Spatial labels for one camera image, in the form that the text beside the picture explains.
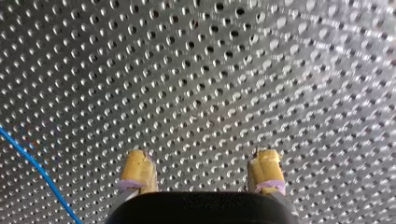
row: blue cable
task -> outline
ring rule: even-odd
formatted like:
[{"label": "blue cable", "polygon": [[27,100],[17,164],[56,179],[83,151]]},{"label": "blue cable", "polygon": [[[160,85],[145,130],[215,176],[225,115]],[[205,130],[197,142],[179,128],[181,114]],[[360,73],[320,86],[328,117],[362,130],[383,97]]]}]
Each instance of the blue cable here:
[{"label": "blue cable", "polygon": [[74,221],[77,224],[82,224],[82,222],[79,220],[79,218],[76,216],[76,214],[73,212],[73,210],[67,205],[67,202],[64,200],[64,197],[62,196],[61,192],[56,188],[55,184],[52,182],[50,177],[46,174],[46,171],[41,167],[41,165],[30,155],[28,152],[26,152],[16,141],[13,139],[3,128],[0,127],[0,135],[3,135],[4,138],[12,145],[14,146],[18,152],[20,152],[23,157],[28,160],[36,169],[37,171],[43,176],[44,180],[47,182],[49,185],[50,189],[52,189],[53,193],[55,194],[56,198],[58,198],[59,202],[61,205],[64,207],[66,212],[70,215],[71,218],[74,219]]}]

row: silver perforated ceiling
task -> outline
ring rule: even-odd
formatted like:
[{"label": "silver perforated ceiling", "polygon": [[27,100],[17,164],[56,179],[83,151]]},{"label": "silver perforated ceiling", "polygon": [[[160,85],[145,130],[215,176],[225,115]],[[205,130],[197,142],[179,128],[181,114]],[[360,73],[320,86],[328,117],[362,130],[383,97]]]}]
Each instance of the silver perforated ceiling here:
[{"label": "silver perforated ceiling", "polygon": [[[161,190],[245,190],[256,147],[284,155],[303,223],[395,223],[394,6],[1,1],[0,124],[87,224],[128,149],[149,150]],[[1,223],[72,223],[0,144]]]}]

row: purple rim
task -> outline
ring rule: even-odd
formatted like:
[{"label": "purple rim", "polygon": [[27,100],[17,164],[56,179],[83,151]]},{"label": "purple rim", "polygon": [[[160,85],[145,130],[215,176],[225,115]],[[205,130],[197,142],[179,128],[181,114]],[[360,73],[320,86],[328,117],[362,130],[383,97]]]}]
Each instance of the purple rim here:
[{"label": "purple rim", "polygon": [[120,180],[119,183],[119,188],[122,190],[126,190],[126,189],[141,189],[143,187],[145,187],[145,184],[142,184],[138,181],[135,180]]},{"label": "purple rim", "polygon": [[260,192],[262,188],[277,188],[283,195],[286,194],[285,181],[283,180],[268,180],[256,186],[256,191]]}]

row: hole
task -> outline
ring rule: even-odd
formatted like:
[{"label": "hole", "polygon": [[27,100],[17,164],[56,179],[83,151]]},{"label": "hole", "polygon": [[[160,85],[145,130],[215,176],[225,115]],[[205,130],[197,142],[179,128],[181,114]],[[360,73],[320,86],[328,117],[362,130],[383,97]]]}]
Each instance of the hole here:
[{"label": "hole", "polygon": [[208,53],[213,53],[215,50],[213,49],[213,47],[212,46],[207,46],[206,47],[206,52],[208,52]]},{"label": "hole", "polygon": [[178,16],[177,15],[171,16],[170,21],[172,24],[178,23]]},{"label": "hole", "polygon": [[261,13],[257,14],[256,22],[257,23],[262,23],[264,21],[265,21],[265,13],[261,12]]},{"label": "hole", "polygon": [[215,9],[217,11],[222,11],[224,9],[224,5],[222,3],[216,3],[215,4]]},{"label": "hole", "polygon": [[149,14],[152,19],[157,19],[160,16],[160,13],[157,10],[151,10]]},{"label": "hole", "polygon": [[237,15],[238,17],[241,17],[241,16],[243,16],[244,14],[245,14],[245,10],[244,10],[242,7],[239,7],[239,8],[236,9],[236,15]]},{"label": "hole", "polygon": [[210,32],[211,33],[217,33],[219,31],[219,27],[215,25],[210,26]]},{"label": "hole", "polygon": [[231,38],[237,38],[239,36],[239,33],[235,30],[230,32]]},{"label": "hole", "polygon": [[139,6],[130,6],[130,10],[132,14],[139,12]]},{"label": "hole", "polygon": [[190,21],[190,29],[195,30],[196,28],[198,28],[198,21]]}]

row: perforated metal sheet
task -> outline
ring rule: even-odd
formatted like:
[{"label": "perforated metal sheet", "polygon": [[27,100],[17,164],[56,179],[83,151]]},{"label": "perforated metal sheet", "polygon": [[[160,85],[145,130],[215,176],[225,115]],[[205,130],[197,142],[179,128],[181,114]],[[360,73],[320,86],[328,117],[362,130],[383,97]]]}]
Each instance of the perforated metal sheet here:
[{"label": "perforated metal sheet", "polygon": [[[84,223],[128,149],[162,190],[245,190],[283,157],[303,223],[395,223],[393,1],[1,1],[0,124]],[[1,223],[71,223],[1,141]]]}]

